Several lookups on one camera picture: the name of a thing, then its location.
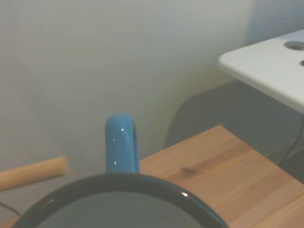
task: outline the white wall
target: white wall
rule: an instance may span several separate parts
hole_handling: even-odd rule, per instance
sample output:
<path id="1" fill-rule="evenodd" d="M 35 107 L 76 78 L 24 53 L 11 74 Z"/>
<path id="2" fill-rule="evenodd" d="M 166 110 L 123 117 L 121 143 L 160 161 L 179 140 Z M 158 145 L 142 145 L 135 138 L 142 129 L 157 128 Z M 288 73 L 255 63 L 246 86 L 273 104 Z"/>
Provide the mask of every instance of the white wall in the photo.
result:
<path id="1" fill-rule="evenodd" d="M 115 112 L 135 118 L 141 157 L 157 152 L 184 100 L 231 80 L 217 57 L 302 28 L 299 2 L 1 1 L 1 168 L 67 155 L 73 172 L 0 200 L 25 210 L 102 172 L 103 125 Z"/>
<path id="2" fill-rule="evenodd" d="M 304 1 L 298 0 L 297 1 L 297 9 L 298 9 L 298 14 L 300 17 L 300 23 L 302 26 L 304 26 Z"/>

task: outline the blue mug handle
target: blue mug handle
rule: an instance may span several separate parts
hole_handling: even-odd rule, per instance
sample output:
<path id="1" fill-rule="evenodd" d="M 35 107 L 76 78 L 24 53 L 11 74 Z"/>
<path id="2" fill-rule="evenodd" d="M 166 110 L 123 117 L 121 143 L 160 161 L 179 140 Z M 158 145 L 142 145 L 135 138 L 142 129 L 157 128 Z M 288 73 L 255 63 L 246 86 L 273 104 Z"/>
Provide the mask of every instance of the blue mug handle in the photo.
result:
<path id="1" fill-rule="evenodd" d="M 139 173 L 137 135 L 133 118 L 114 114 L 105 123 L 106 172 Z"/>

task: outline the wood knot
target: wood knot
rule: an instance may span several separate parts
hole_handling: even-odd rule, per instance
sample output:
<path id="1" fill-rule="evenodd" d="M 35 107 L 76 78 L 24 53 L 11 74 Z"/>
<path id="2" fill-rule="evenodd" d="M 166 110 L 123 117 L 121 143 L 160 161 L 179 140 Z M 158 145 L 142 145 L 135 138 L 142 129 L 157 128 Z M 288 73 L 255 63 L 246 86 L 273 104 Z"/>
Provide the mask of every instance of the wood knot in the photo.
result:
<path id="1" fill-rule="evenodd" d="M 187 175 L 194 175 L 194 174 L 197 174 L 197 173 L 198 173 L 196 170 L 194 170 L 194 169 L 189 169 L 189 168 L 187 168 L 187 167 L 182 168 L 182 170 L 183 170 L 183 173 L 184 173 L 184 174 L 187 174 Z"/>

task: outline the black mug rim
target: black mug rim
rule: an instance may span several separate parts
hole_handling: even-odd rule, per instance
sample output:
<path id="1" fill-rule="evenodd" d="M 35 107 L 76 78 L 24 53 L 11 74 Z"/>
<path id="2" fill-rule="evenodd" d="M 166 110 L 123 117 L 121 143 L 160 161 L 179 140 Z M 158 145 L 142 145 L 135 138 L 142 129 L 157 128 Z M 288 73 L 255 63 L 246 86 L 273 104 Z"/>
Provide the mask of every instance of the black mug rim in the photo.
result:
<path id="1" fill-rule="evenodd" d="M 229 228 L 213 209 L 191 192 L 165 180 L 137 173 L 99 174 L 72 182 L 34 204 L 12 228 L 36 228 L 57 210 L 74 201 L 90 195 L 119 191 L 163 199 L 188 213 L 203 227 Z"/>

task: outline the wooden table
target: wooden table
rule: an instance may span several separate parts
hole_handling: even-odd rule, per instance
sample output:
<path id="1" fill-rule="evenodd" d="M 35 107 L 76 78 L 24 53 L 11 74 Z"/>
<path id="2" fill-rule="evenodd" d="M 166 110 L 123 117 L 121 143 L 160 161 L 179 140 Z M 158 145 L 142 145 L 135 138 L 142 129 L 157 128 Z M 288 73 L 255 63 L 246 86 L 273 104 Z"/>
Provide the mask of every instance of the wooden table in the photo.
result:
<path id="1" fill-rule="evenodd" d="M 142 160 L 141 169 L 193 192 L 232 228 L 304 227 L 304 185 L 221 126 Z"/>

